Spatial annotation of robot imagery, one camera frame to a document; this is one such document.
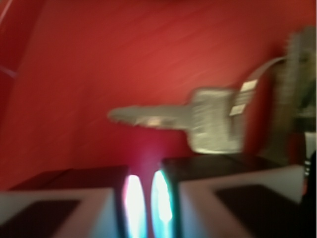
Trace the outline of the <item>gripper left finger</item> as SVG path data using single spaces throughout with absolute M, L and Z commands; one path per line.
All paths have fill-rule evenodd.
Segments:
M 0 194 L 3 238 L 144 238 L 140 180 L 127 166 L 39 173 Z

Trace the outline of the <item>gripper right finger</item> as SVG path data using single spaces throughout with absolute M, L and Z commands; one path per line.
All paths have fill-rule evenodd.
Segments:
M 165 158 L 151 209 L 157 238 L 299 238 L 304 168 L 260 157 Z

